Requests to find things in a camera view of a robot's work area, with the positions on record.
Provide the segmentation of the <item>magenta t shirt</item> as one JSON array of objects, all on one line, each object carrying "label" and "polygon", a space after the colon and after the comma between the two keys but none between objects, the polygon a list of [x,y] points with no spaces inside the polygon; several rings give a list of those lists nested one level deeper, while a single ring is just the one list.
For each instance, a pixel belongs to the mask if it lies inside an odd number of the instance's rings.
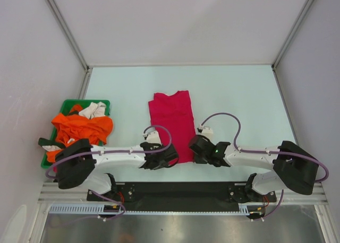
[{"label": "magenta t shirt", "polygon": [[169,131],[167,133],[161,128],[157,129],[161,141],[167,144],[168,136],[171,135],[172,144],[179,156],[178,162],[192,162],[194,154],[189,149],[189,143],[196,132],[189,91],[177,91],[170,96],[154,93],[148,106],[151,124],[160,125]]}]

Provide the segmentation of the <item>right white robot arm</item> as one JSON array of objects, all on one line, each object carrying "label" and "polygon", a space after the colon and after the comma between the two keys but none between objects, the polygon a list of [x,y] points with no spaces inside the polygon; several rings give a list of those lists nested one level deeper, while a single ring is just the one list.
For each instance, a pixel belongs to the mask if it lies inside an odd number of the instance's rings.
[{"label": "right white robot arm", "polygon": [[311,195],[319,168],[316,158],[291,141],[282,141],[281,145],[264,150],[246,152],[230,142],[214,145],[207,137],[196,135],[190,141],[189,149],[193,151],[196,163],[268,170],[249,176],[245,195],[251,201],[258,201],[265,194],[281,189]]}]

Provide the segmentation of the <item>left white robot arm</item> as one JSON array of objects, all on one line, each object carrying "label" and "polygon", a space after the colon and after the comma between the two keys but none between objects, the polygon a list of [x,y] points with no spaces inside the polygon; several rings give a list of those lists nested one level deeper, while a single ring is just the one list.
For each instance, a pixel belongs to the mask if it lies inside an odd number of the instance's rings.
[{"label": "left white robot arm", "polygon": [[91,145],[81,139],[59,152],[55,157],[56,180],[59,189],[83,187],[93,190],[105,200],[117,195],[115,167],[130,166],[137,169],[158,170],[178,163],[179,155],[173,144],[142,142],[130,148],[106,148]]}]

